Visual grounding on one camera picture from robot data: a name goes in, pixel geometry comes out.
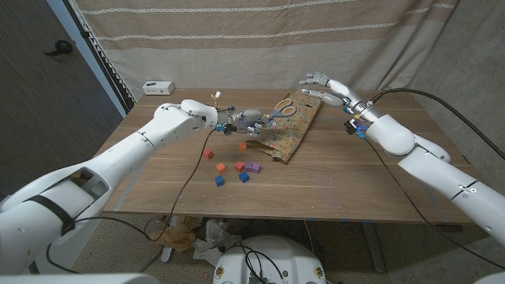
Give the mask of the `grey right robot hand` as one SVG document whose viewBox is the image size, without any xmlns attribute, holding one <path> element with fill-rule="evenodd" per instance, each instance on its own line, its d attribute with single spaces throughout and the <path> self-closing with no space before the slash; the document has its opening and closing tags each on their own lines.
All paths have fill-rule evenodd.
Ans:
<svg viewBox="0 0 505 284">
<path fill-rule="evenodd" d="M 309 97 L 320 99 L 332 107 L 344 107 L 349 113 L 361 114 L 368 106 L 366 102 L 346 84 L 331 79 L 324 73 L 307 73 L 307 78 L 300 80 L 300 85 L 317 84 L 328 88 L 328 92 L 312 90 L 311 88 L 302 88 L 301 93 Z"/>
</svg>

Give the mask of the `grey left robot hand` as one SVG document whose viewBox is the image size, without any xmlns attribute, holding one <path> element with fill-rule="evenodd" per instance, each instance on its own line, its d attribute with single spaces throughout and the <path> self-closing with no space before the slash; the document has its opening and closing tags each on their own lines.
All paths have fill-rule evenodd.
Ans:
<svg viewBox="0 0 505 284">
<path fill-rule="evenodd" d="M 224 133 L 248 134 L 259 137 L 264 129 L 273 121 L 270 114 L 265 114 L 258 109 L 233 110 L 228 114 L 228 122 L 224 124 Z"/>
</svg>

